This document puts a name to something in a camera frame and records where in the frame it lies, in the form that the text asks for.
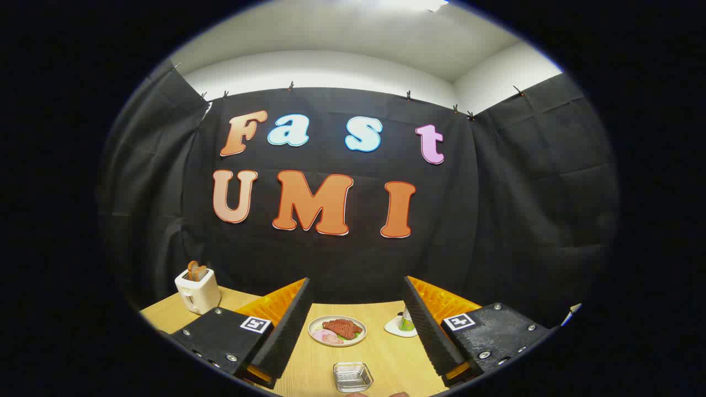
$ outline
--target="black fabric backdrop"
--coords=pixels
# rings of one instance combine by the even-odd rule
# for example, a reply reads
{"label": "black fabric backdrop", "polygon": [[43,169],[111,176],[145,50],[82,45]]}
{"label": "black fabric backdrop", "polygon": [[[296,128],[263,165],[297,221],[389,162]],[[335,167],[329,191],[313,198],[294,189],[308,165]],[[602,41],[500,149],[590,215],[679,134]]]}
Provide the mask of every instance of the black fabric backdrop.
{"label": "black fabric backdrop", "polygon": [[[438,105],[339,88],[233,95],[214,101],[201,121],[207,104],[176,71],[154,80],[116,123],[101,187],[107,245],[140,307],[176,292],[174,277],[197,259],[215,269],[220,285],[257,295],[308,276],[316,302],[400,300],[402,277],[413,275],[554,326],[605,261],[618,208],[611,151],[596,114],[564,75],[475,122]],[[268,120],[246,150],[221,158],[228,121],[258,110]],[[294,113],[309,118],[309,141],[270,145],[275,120]],[[345,125],[355,116],[382,122],[377,150],[345,146]],[[444,135],[440,165],[421,156],[414,129],[425,124]],[[214,214],[215,170],[257,171],[244,222]],[[329,174],[353,178],[349,234],[276,230],[281,170],[302,171],[312,192]],[[380,236],[390,181],[417,188],[405,239]],[[236,178],[228,191],[235,208]]]}

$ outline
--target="pink letter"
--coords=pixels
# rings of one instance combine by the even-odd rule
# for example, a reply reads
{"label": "pink letter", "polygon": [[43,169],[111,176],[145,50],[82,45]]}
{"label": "pink letter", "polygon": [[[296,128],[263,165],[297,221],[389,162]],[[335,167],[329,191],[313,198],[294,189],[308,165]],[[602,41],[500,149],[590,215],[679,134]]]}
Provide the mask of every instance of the pink letter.
{"label": "pink letter", "polygon": [[415,130],[421,135],[421,156],[431,164],[441,164],[443,155],[436,152],[436,143],[443,142],[443,135],[437,134],[433,125],[428,124]]}

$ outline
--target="orange letter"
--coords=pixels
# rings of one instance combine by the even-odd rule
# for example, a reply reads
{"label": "orange letter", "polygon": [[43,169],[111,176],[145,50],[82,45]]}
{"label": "orange letter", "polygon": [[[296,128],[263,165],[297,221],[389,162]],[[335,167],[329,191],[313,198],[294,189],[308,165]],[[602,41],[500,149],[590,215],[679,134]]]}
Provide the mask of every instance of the orange letter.
{"label": "orange letter", "polygon": [[390,194],[390,206],[388,221],[380,229],[380,234],[391,239],[408,237],[412,233],[412,229],[407,226],[409,199],[417,188],[407,182],[388,182],[385,184],[385,190]]}
{"label": "orange letter", "polygon": [[245,143],[243,143],[242,137],[244,136],[246,141],[250,141],[255,136],[255,128],[258,125],[253,123],[253,120],[260,123],[265,122],[267,120],[267,112],[261,110],[230,119],[230,131],[228,132],[225,146],[221,149],[221,156],[236,155],[245,151]]}
{"label": "orange letter", "polygon": [[321,221],[316,224],[316,231],[322,235],[345,236],[346,196],[353,186],[353,179],[347,175],[332,174],[324,179],[315,196],[311,195],[304,174],[300,171],[281,171],[277,179],[282,182],[280,214],[272,222],[275,229],[294,230],[294,210],[304,230],[309,230],[319,211]]}
{"label": "orange letter", "polygon": [[228,195],[228,181],[233,178],[233,173],[228,170],[218,170],[213,173],[215,185],[213,187],[213,210],[221,220],[230,223],[240,223],[248,217],[250,212],[250,192],[253,190],[253,181],[258,178],[255,171],[238,172],[240,179],[240,201],[238,208],[228,208],[226,197]]}

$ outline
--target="cup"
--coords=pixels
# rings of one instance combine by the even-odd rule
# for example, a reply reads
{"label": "cup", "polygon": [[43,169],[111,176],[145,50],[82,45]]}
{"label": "cup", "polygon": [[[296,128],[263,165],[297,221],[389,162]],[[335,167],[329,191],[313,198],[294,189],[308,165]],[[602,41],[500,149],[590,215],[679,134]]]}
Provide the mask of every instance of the cup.
{"label": "cup", "polygon": [[414,323],[412,323],[412,316],[409,315],[409,310],[407,310],[407,307],[405,307],[405,310],[402,312],[402,323],[400,324],[400,331],[413,331],[414,330]]}

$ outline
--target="white plate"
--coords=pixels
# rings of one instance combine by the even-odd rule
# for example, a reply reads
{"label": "white plate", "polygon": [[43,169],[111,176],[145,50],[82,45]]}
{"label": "white plate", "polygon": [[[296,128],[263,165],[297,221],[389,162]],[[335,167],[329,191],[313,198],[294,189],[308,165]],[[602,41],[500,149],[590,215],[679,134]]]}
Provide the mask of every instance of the white plate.
{"label": "white plate", "polygon": [[[356,336],[355,339],[343,340],[342,341],[343,343],[341,343],[341,344],[324,342],[323,340],[319,340],[317,338],[314,338],[314,336],[313,336],[314,331],[318,331],[320,329],[323,329],[323,322],[324,321],[332,321],[332,320],[336,320],[336,319],[344,319],[344,320],[353,321],[353,324],[362,328],[363,331],[358,336]],[[315,341],[317,341],[319,343],[322,343],[327,346],[333,346],[335,348],[344,348],[346,346],[355,345],[356,343],[363,340],[363,338],[365,338],[365,335],[367,335],[367,334],[368,334],[368,330],[365,327],[365,324],[363,324],[362,322],[360,322],[356,319],[352,319],[351,317],[346,317],[346,316],[324,316],[324,317],[319,317],[316,320],[309,323],[309,336],[310,337],[312,337]]]}
{"label": "white plate", "polygon": [[403,331],[400,329],[400,326],[402,325],[402,316],[397,316],[394,319],[391,319],[388,321],[387,324],[385,324],[385,331],[392,333],[397,336],[402,336],[403,338],[411,338],[412,336],[417,336],[417,329],[413,329],[411,331]]}

